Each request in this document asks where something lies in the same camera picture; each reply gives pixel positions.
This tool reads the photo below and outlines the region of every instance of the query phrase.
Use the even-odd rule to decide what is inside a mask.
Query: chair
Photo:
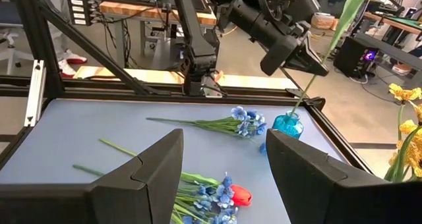
[[[24,53],[15,49],[14,38],[23,29],[16,5],[11,2],[0,1],[0,43],[7,43],[7,49],[0,51],[0,61],[8,60],[7,74],[12,74],[13,65],[20,67],[20,59],[33,61],[30,53]]]

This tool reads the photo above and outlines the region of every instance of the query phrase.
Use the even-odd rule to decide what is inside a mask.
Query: blue vase
[[[291,114],[291,111],[288,111],[285,115],[279,115],[276,117],[274,124],[272,125],[272,129],[277,129],[287,135],[299,139],[303,132],[303,125],[299,120],[300,116],[298,114]],[[259,147],[259,152],[266,155],[265,142]]]

